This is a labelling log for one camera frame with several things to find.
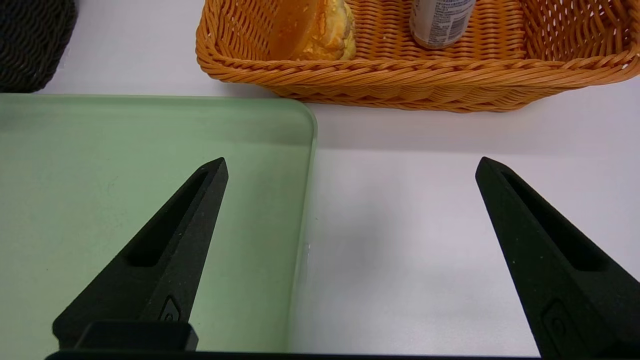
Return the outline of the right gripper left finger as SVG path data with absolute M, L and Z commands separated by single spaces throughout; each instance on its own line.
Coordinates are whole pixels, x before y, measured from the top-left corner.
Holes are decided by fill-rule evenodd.
M 206 162 L 53 321 L 62 351 L 194 348 L 189 324 L 229 174 Z

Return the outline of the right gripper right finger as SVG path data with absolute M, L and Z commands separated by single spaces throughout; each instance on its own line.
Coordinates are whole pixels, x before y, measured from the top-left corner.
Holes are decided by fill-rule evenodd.
M 510 167 L 475 180 L 543 358 L 637 358 L 640 284 Z

